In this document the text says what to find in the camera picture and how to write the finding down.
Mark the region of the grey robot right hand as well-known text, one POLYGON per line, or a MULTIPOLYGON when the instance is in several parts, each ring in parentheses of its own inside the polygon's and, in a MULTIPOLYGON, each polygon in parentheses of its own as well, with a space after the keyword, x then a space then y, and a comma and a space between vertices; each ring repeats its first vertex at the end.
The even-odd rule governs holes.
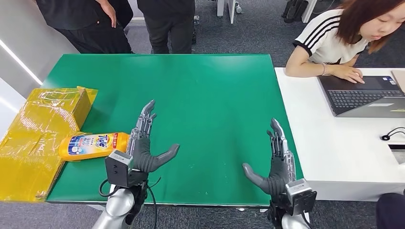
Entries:
POLYGON ((271 144, 270 172, 267 177, 255 173, 248 163, 243 163, 245 176, 264 193, 277 197, 285 193, 286 184, 296 180, 295 159, 288 147, 284 130, 278 120, 271 119, 267 131, 271 144))

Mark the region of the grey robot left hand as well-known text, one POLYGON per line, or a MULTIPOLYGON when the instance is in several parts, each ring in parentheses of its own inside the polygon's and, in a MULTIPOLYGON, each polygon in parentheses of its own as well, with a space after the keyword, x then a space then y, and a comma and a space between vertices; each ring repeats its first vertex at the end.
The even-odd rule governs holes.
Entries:
POLYGON ((157 116, 151 113, 155 101, 151 100, 141 110, 135 127, 131 130, 127 144, 126 153, 133 157, 133 169, 150 173, 168 163, 177 155, 180 145, 173 144, 168 151, 153 156, 150 153, 150 133, 154 118, 157 116))

